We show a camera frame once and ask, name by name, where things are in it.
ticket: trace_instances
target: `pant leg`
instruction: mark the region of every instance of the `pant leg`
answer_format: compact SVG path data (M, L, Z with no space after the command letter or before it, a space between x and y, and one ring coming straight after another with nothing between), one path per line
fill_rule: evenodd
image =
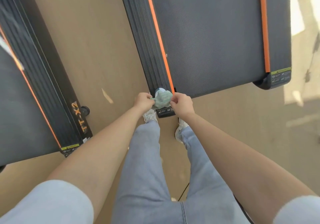
M130 141L111 223L183 223L182 206L172 202L160 158L160 128L150 120Z
M191 163L189 192L184 202L188 224L248 223L192 129L182 129L181 135Z

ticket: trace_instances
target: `person's left hand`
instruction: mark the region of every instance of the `person's left hand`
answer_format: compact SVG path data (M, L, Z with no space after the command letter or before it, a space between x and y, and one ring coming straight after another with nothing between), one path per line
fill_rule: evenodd
M140 114L143 115L151 109L152 105L155 104L155 101L150 98L152 98L150 93L139 93L136 99L134 100L133 107L138 109Z

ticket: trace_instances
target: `floor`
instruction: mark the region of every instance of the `floor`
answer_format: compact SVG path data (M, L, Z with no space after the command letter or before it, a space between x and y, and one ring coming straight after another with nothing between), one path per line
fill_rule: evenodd
M87 119L95 134L129 109L139 92L148 90L122 0L36 1L79 101L91 109ZM320 52L316 40L320 1L291 0L291 13L292 80L288 85L269 91L253 84L230 88L195 98L194 109L320 194ZM172 198L182 195L183 200L190 163L183 145L174 139L177 118L160 119L159 124L166 182ZM8 165L0 174L0 216L63 159L53 153ZM98 224L110 221L120 170Z

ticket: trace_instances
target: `green label strip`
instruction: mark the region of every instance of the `green label strip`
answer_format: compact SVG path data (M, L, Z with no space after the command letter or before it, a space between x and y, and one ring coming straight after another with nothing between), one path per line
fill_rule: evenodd
M66 149L70 149L70 148L74 148L74 147L78 147L79 144L74 144L74 145L70 145L70 146L65 146L65 147L62 147L61 150L66 150Z
M285 71L290 71L290 70L291 70L291 67L287 67L287 68L284 68L284 69L281 69L281 70L277 70L277 71L271 72L271 75L278 74L278 73L285 72Z

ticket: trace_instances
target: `orange stripe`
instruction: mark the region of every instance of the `orange stripe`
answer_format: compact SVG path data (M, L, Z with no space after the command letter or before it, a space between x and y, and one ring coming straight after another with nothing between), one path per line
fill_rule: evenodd
M30 89L30 91L31 91L31 93L32 93L32 96L34 97L34 99L35 99L35 101L36 101L36 103L37 103L37 105L38 105L38 107L39 107L39 109L40 109L40 111L41 111L44 119L46 120L46 122L47 122L47 124L48 124L48 126L49 126L49 128L50 128L50 131L51 131L52 134L53 134L54 139L55 139L56 142L58 143L58 146L61 147L61 145L60 145L60 143L59 143L56 135L54 134L54 131L53 131L53 129L52 129L52 127L51 127L51 125L50 125L50 123L49 123L49 121L48 121L48 119L47 119L47 117L46 117L46 115L45 115L45 113L44 113L44 111L43 111L43 109L42 109L42 107L41 107L41 105L40 105L40 103L39 103L36 95L35 95L35 93L34 93L34 91L32 90L32 88L31 88L31 86L30 86L30 83L29 83L29 81L28 81L28 79L27 79L24 71L22 70L21 64L20 64L20 62L18 61L16 55L14 54L14 51L12 50L12 48L11 48L11 46L10 46L10 44L9 44L9 42L8 42L6 36L5 36L5 34L4 34L4 32L3 32L2 28L1 28L1 26L0 26L0 33L2 34L3 39L4 39L5 42L7 43L8 47L9 47L9 49L10 49L10 51L11 51L12 57L13 57L13 59L14 59L14 62L16 63L17 67L19 68L20 72L22 73L22 76L23 76L24 80L26 81L26 83L27 83L27 85L28 85L28 87L29 87L29 89Z
M263 35L263 47L264 47L264 63L265 63L265 67L266 67L266 72L270 72L267 0L261 0L261 15L262 15L262 35Z
M162 43L162 38L161 38L159 26L158 26L158 21L157 21L155 9L153 7L152 0L148 0L148 1L149 1L149 6L150 6L150 10L151 10L151 14L152 14L155 30L157 32L157 36L158 36L158 40L159 40L159 44L160 44L160 49L161 49L161 52L162 52L162 57L163 57L164 65L165 65L165 69L167 71L171 92L172 92L172 94L174 94L174 84L172 82L172 78L171 78L171 74L170 74L170 70L169 70L169 65L168 65L168 61L167 61L167 57L166 57L166 53L165 53L165 48L164 48L163 43Z

